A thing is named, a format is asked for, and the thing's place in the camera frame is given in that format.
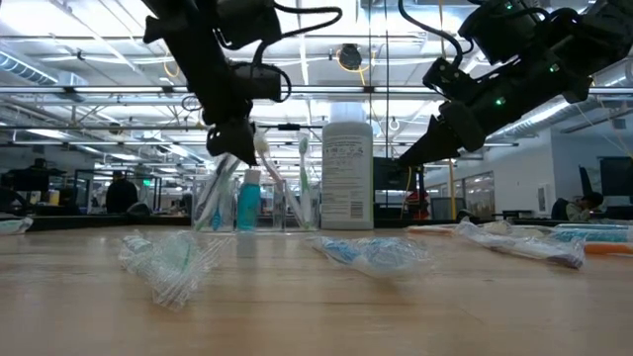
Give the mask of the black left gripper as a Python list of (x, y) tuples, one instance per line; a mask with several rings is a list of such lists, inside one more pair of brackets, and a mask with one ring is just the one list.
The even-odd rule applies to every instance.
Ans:
[(170, 36), (170, 50), (203, 107), (203, 121), (215, 125), (207, 133), (208, 153), (230, 153), (246, 164), (256, 164), (256, 125), (245, 120), (252, 103), (237, 91), (238, 80), (213, 34), (178, 31)]

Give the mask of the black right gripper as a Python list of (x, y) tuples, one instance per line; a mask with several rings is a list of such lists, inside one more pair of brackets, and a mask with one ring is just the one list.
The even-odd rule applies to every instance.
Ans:
[(484, 79), (442, 64), (438, 87), (447, 101), (432, 116), (426, 133), (398, 162), (419, 165), (455, 158), (458, 150), (481, 148), (487, 136), (562, 95), (570, 103), (588, 97), (591, 79), (550, 55), (520, 59)]

